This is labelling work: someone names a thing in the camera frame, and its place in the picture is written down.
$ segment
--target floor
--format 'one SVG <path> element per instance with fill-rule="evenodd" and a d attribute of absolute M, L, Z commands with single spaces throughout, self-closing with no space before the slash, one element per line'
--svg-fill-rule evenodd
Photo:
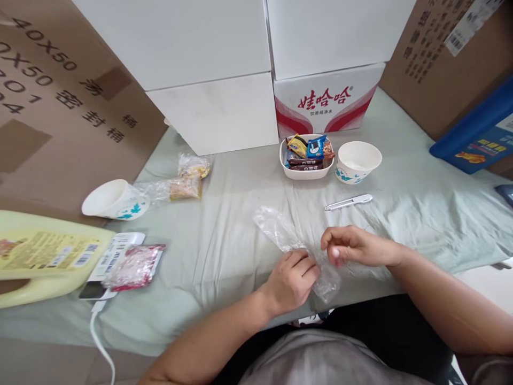
<path fill-rule="evenodd" d="M 513 258 L 507 263 L 513 266 Z M 513 315 L 513 269 L 485 266 L 458 278 Z M 135 385 L 154 360 L 116 350 L 110 353 L 116 364 L 117 385 Z M 108 385 L 110 377 L 108 364 L 95 348 L 0 339 L 0 383 Z"/>

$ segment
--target white box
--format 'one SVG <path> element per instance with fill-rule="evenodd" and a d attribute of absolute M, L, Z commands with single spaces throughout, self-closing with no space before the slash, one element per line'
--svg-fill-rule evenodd
<path fill-rule="evenodd" d="M 73 0 L 145 91 L 271 70 L 262 0 Z"/>
<path fill-rule="evenodd" d="M 278 143 L 269 72 L 146 94 L 197 155 Z"/>
<path fill-rule="evenodd" d="M 415 0 L 267 0 L 276 79 L 392 57 Z"/>
<path fill-rule="evenodd" d="M 280 137 L 358 128 L 378 87 L 384 63 L 276 80 Z"/>

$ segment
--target brown cardboard box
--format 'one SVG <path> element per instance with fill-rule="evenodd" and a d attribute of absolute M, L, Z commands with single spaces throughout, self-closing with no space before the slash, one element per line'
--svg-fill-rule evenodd
<path fill-rule="evenodd" d="M 71 0 L 0 2 L 0 209 L 102 225 L 82 201 L 132 182 L 163 120 Z"/>
<path fill-rule="evenodd" d="M 444 41 L 473 1 L 417 0 L 380 82 L 434 140 L 513 74 L 513 2 L 505 1 L 454 57 Z M 513 156 L 490 170 L 513 176 Z"/>

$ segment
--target white container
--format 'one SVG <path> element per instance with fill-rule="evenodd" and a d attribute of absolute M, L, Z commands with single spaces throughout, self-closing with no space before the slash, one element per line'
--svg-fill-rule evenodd
<path fill-rule="evenodd" d="M 300 78 L 276 80 L 280 137 L 359 128 L 385 63 Z"/>
<path fill-rule="evenodd" d="M 383 156 L 372 144 L 348 142 L 338 149 L 338 162 L 335 175 L 345 184 L 360 183 L 381 164 Z"/>
<path fill-rule="evenodd" d="M 310 134 L 310 135 L 301 135 L 301 137 L 306 140 L 307 142 L 310 139 L 315 139 L 317 137 L 320 137 L 322 135 L 317 134 Z M 331 159 L 331 163 L 328 167 L 323 168 L 322 170 L 312 170 L 312 171 L 297 171 L 297 170 L 290 170 L 285 167 L 285 157 L 287 156 L 287 141 L 283 140 L 282 144 L 279 145 L 279 161 L 282 164 L 283 171 L 285 172 L 285 175 L 294 180 L 312 180 L 312 179 L 320 179 L 325 177 L 328 174 L 328 171 L 330 170 L 331 166 L 333 166 L 333 163 L 335 162 L 335 159 Z"/>
<path fill-rule="evenodd" d="M 82 213 L 94 217 L 134 220 L 150 207 L 150 200 L 124 179 L 104 183 L 91 192 L 84 203 Z"/>

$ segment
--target person's left hand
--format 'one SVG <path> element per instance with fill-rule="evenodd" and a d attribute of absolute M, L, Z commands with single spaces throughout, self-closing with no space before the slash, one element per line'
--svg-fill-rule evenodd
<path fill-rule="evenodd" d="M 306 250 L 284 254 L 259 291 L 265 295 L 272 317 L 291 312 L 306 302 L 312 286 L 321 274 Z"/>

